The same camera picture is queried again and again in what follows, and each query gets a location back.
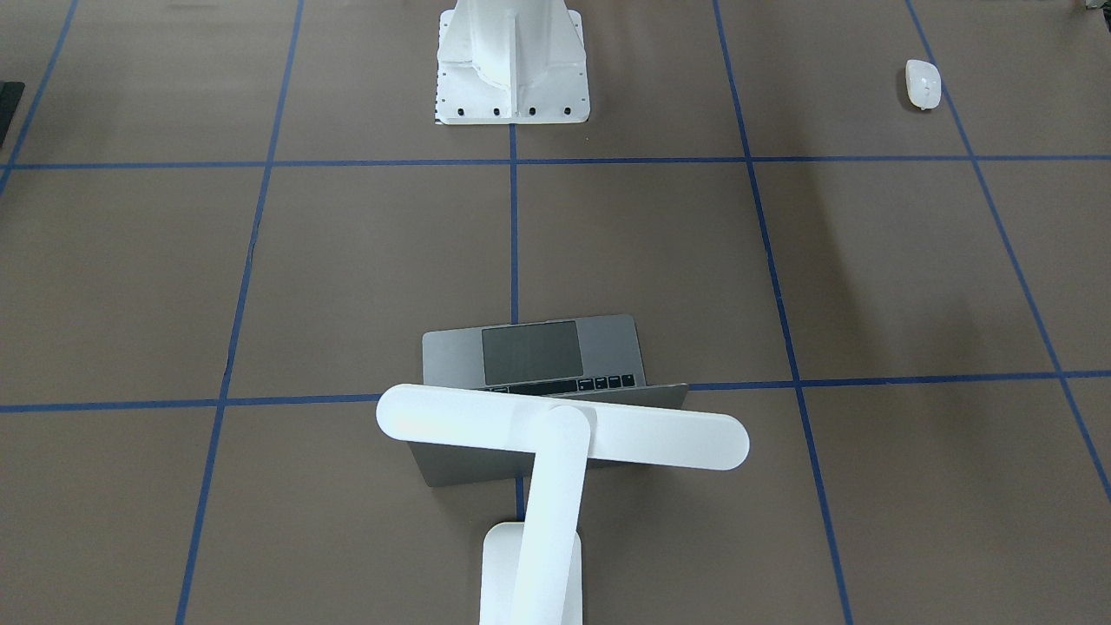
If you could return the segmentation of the grey laptop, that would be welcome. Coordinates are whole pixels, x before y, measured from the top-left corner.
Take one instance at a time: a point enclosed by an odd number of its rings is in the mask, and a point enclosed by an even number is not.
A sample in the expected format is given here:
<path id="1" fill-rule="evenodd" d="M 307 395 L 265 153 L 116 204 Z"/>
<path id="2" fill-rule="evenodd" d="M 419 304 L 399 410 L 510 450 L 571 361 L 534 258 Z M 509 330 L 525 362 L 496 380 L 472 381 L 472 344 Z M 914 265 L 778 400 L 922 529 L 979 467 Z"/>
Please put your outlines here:
<path id="1" fill-rule="evenodd" d="M 681 409 L 689 394 L 648 383 L 630 315 L 426 332 L 422 383 L 655 409 Z"/>

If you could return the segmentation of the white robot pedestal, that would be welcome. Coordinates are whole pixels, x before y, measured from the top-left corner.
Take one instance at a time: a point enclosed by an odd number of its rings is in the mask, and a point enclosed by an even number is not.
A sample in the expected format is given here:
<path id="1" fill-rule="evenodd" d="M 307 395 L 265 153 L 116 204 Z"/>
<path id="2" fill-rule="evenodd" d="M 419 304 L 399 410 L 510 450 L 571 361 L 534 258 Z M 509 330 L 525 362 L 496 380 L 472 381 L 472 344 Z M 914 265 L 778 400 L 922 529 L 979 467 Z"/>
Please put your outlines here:
<path id="1" fill-rule="evenodd" d="M 436 123 L 590 118 L 582 16 L 563 1 L 457 1 L 437 36 Z"/>

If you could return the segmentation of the white computer mouse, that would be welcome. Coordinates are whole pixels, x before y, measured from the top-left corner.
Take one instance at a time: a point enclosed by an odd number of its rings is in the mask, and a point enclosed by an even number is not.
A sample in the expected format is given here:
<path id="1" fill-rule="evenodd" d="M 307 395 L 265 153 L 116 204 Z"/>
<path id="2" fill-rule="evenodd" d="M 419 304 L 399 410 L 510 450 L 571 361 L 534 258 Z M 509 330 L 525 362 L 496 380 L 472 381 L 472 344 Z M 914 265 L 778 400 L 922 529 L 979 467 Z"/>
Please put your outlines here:
<path id="1" fill-rule="evenodd" d="M 905 95 L 909 102 L 921 111 L 930 111 L 940 105 L 943 95 L 939 69 L 920 59 L 908 59 L 904 65 Z"/>

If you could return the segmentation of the black mouse pad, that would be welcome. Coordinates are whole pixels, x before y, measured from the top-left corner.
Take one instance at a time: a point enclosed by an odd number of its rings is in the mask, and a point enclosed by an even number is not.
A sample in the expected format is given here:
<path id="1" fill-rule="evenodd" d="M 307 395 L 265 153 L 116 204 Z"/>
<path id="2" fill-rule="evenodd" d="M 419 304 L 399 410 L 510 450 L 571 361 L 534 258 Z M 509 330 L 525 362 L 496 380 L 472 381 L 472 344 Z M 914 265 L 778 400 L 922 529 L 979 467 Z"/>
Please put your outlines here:
<path id="1" fill-rule="evenodd" d="M 3 82 L 0 91 L 0 142 L 4 144 L 10 127 L 16 118 L 17 107 L 23 99 L 24 82 Z"/>

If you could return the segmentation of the white desk lamp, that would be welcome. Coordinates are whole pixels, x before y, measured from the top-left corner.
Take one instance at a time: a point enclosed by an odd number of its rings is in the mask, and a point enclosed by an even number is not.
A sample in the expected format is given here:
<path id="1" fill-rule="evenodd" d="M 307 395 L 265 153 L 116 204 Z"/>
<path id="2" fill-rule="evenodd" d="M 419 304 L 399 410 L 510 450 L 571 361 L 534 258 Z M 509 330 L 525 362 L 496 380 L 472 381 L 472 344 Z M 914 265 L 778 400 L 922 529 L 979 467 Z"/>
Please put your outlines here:
<path id="1" fill-rule="evenodd" d="M 483 541 L 481 624 L 583 621 L 578 520 L 589 460 L 725 471 L 750 451 L 739 420 L 682 409 L 401 384 L 376 414 L 401 442 L 533 455 L 524 520 L 497 523 Z"/>

